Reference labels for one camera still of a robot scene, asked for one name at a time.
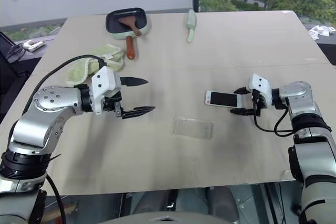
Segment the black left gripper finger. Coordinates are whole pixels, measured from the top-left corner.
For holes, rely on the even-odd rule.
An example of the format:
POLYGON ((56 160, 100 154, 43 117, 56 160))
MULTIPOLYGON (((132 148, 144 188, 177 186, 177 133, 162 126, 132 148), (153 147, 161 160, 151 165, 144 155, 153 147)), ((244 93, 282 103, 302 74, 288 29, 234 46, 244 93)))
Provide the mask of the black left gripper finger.
POLYGON ((121 77, 120 81, 123 86, 127 87, 136 87, 148 83, 147 80, 136 77, 121 77))
POLYGON ((121 109, 121 118, 122 119, 135 118, 138 116, 145 115, 154 109, 155 109, 154 106, 141 106, 141 107, 133 108, 132 110, 129 110, 129 111, 125 111, 124 109, 121 109))

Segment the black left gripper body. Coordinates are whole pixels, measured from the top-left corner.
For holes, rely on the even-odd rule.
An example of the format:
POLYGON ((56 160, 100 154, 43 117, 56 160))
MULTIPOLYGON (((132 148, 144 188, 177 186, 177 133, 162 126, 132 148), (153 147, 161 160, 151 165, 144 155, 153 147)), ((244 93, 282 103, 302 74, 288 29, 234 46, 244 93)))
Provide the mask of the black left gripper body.
POLYGON ((102 85, 102 111, 114 111, 117 116, 121 116, 121 82, 117 77, 105 77, 102 85))

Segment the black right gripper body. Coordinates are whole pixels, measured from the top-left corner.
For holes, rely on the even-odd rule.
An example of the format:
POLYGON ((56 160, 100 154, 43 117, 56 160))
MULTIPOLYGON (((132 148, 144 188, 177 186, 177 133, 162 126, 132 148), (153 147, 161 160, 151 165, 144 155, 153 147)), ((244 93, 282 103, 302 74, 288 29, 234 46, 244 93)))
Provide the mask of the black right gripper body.
POLYGON ((252 89, 253 113, 256 116, 261 116, 262 109, 268 108, 267 97, 256 89, 252 89))

